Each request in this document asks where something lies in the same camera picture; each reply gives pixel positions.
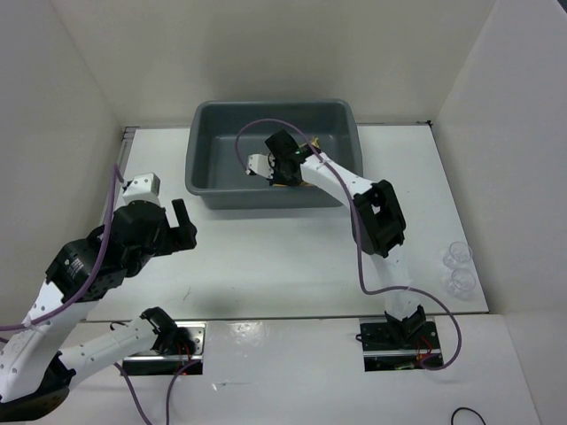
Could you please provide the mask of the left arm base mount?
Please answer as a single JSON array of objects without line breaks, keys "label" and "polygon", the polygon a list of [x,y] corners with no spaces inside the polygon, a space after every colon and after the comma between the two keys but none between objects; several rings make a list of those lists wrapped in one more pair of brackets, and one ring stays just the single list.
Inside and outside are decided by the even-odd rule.
[{"label": "left arm base mount", "polygon": [[204,366],[206,323],[178,321],[182,335],[167,348],[149,349],[123,359],[119,365],[128,376],[173,376],[183,367],[182,375],[201,375]]}]

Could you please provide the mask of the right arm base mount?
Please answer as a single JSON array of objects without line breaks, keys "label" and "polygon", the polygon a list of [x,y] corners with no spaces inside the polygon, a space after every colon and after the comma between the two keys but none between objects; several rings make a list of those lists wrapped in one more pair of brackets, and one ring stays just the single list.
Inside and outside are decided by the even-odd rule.
[{"label": "right arm base mount", "polygon": [[386,318],[360,319],[355,339],[360,343],[366,372],[413,371],[444,365],[437,327],[427,319],[407,340],[396,340]]}]

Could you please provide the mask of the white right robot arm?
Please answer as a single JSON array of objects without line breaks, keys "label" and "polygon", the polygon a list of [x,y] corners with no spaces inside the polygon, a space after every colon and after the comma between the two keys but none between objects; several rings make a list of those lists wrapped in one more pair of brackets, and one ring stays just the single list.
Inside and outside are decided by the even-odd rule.
[{"label": "white right robot arm", "polygon": [[268,154],[249,156],[247,173],[256,173],[271,185],[314,186],[349,210],[361,291],[386,296],[388,339],[399,348],[409,347],[419,337],[425,312],[412,297],[416,291],[403,251],[407,223],[393,185],[349,171],[313,142],[299,144],[284,129],[265,144]]}]

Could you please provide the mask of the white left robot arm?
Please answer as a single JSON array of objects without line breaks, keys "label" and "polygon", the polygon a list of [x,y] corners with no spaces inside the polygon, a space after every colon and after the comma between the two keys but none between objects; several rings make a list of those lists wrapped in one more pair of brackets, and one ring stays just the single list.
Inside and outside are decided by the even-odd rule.
[{"label": "white left robot arm", "polygon": [[137,276],[150,259],[196,247],[185,203],[176,199],[172,206],[175,227],[164,208],[135,200],[108,210],[103,225],[62,247],[27,317],[1,349],[3,423],[41,419],[79,383],[136,353],[193,353],[189,332],[160,307],[86,343],[63,346],[107,292]]}]

